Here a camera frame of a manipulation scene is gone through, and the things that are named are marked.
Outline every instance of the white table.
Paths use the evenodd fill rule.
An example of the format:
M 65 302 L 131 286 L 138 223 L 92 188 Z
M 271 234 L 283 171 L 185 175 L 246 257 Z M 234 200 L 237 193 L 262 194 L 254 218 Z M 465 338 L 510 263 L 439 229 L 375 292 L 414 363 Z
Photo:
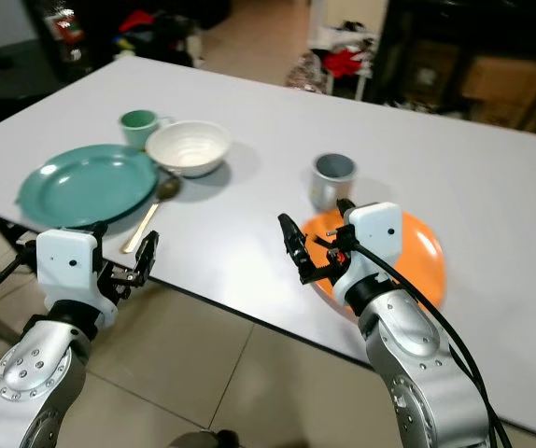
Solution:
M 300 285 L 276 219 L 310 218 L 311 160 L 343 152 L 359 165 L 351 199 L 399 203 L 438 234 L 444 313 L 499 415 L 536 431 L 535 135 L 126 58 L 0 124 L 0 217 L 42 230 L 15 204 L 22 180 L 73 147 L 121 142 L 117 118 L 136 108 L 216 121 L 236 140 L 153 219 L 153 277 L 366 361 L 354 323 Z M 112 226 L 106 258 L 133 263 L 119 247 L 142 213 Z

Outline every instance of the green mug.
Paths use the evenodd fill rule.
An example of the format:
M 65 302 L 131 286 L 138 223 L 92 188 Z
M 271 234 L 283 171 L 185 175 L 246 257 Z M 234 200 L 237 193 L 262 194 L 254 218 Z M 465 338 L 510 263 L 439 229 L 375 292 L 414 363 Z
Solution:
M 127 140 L 127 145 L 135 149 L 144 150 L 146 141 L 155 131 L 164 123 L 170 124 L 172 120 L 169 117 L 158 117 L 151 110 L 132 110 L 120 117 L 120 127 Z

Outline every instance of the bowl rim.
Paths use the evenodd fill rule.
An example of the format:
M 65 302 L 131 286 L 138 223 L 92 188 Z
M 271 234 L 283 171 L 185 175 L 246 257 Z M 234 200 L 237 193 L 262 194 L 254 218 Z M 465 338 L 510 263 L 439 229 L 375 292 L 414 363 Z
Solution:
M 213 158 L 213 159 L 211 159 L 209 161 L 205 161 L 204 163 L 198 163 L 196 165 L 172 165 L 172 164 L 166 163 L 165 161 L 162 161 L 157 155 L 152 153 L 152 148 L 151 147 L 154 144 L 154 140 L 159 138 L 158 135 L 160 135 L 162 132 L 166 132 L 169 129 L 173 129 L 173 128 L 177 127 L 178 125 L 187 125 L 187 124 L 205 124 L 205 125 L 209 125 L 209 126 L 215 128 L 215 129 L 218 129 L 219 131 L 221 131 L 226 136 L 227 144 L 222 148 L 221 152 L 217 155 L 217 157 L 215 157 L 215 158 Z M 227 131 L 223 126 L 220 126 L 216 122 L 207 121 L 207 120 L 201 120 L 201 119 L 183 119 L 183 120 L 171 123 L 171 124 L 169 124 L 167 126 L 163 126 L 160 129 L 157 129 L 156 131 L 154 131 L 152 133 L 152 135 L 150 137 L 148 137 L 148 140 L 146 140 L 146 154 L 148 154 L 148 156 L 153 161 L 157 162 L 158 164 L 160 164 L 162 166 L 168 166 L 168 167 L 177 168 L 177 169 L 197 168 L 197 167 L 204 166 L 204 165 L 207 165 L 208 163 L 212 163 L 214 161 L 217 161 L 217 160 L 220 160 L 220 159 L 224 158 L 224 156 L 231 149 L 232 144 L 233 144 L 233 137 L 231 136 L 231 133 L 229 133 L 229 131 Z

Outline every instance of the white bowl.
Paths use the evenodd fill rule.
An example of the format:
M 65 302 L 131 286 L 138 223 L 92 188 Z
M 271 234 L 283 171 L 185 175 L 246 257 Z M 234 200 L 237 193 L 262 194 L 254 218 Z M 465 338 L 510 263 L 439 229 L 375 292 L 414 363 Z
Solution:
M 178 121 L 153 133 L 146 152 L 167 171 L 199 177 L 222 163 L 231 142 L 231 135 L 216 123 Z

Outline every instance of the tile floor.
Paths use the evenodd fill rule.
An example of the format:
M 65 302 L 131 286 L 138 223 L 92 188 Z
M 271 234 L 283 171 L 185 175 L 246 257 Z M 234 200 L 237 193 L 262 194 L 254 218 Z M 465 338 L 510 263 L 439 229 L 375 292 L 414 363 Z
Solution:
M 305 0 L 235 0 L 205 35 L 204 69 L 281 85 L 307 20 Z M 0 238 L 0 269 L 12 257 Z M 19 331 L 42 301 L 32 275 L 13 275 L 0 287 L 0 318 Z M 246 447 L 401 447 L 375 374 L 149 284 L 95 341 L 58 446 L 162 448 L 208 427 L 238 431 Z M 515 448 L 536 448 L 535 437 L 509 431 Z

